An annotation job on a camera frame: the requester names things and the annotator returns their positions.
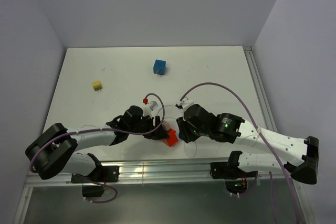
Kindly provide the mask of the pink plug charger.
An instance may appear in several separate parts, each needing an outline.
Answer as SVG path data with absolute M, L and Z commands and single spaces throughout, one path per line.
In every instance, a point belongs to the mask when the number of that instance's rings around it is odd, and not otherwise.
M 164 130 L 167 132 L 167 131 L 169 131 L 170 129 L 171 129 L 171 127 L 170 127 L 170 124 L 167 122 L 167 121 L 163 121 L 162 122 L 162 127 L 164 128 Z

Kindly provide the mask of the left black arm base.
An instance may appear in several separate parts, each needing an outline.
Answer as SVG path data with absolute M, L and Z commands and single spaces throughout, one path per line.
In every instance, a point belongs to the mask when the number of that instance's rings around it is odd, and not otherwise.
M 86 199 L 100 198 L 109 188 L 108 183 L 116 183 L 119 180 L 119 166 L 102 166 L 100 171 L 88 176 L 72 174 L 72 184 L 82 184 L 82 195 Z

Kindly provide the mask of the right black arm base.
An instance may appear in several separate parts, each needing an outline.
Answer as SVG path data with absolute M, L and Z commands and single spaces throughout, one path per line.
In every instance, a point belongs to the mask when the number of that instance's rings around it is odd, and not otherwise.
M 230 197 L 240 198 L 248 194 L 258 184 L 258 172 L 245 172 L 237 167 L 229 167 L 228 162 L 210 163 L 212 179 L 223 179 Z

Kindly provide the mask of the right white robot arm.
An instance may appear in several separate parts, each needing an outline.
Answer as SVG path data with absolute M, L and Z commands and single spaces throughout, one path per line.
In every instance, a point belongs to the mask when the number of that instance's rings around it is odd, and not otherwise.
M 226 164 L 234 177 L 258 171 L 285 169 L 293 180 L 315 185 L 318 178 L 319 140 L 314 136 L 296 138 L 276 133 L 230 113 L 214 115 L 199 104 L 178 105 L 182 116 L 176 122 L 179 137 L 195 142 L 208 137 L 220 143 L 248 146 L 259 154 L 232 151 Z

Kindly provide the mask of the red cube socket adapter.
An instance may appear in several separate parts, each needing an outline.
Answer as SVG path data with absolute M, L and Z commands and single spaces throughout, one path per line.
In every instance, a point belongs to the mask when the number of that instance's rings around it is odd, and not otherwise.
M 163 140 L 163 143 L 165 145 L 167 145 L 168 147 L 172 147 L 179 142 L 179 139 L 176 135 L 176 130 L 169 129 L 167 131 L 167 134 L 168 134 L 169 137 Z

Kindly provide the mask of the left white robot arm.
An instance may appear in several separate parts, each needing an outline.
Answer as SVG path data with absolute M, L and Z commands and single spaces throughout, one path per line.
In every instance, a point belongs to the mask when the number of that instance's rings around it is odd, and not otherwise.
M 162 119 L 151 115 L 149 107 L 129 107 L 123 115 L 106 123 L 106 127 L 71 130 L 55 123 L 25 150 L 30 168 L 42 180 L 59 173 L 79 174 L 91 182 L 107 177 L 99 159 L 81 150 L 95 146 L 113 146 L 126 141 L 129 135 L 141 135 L 150 140 L 169 138 Z

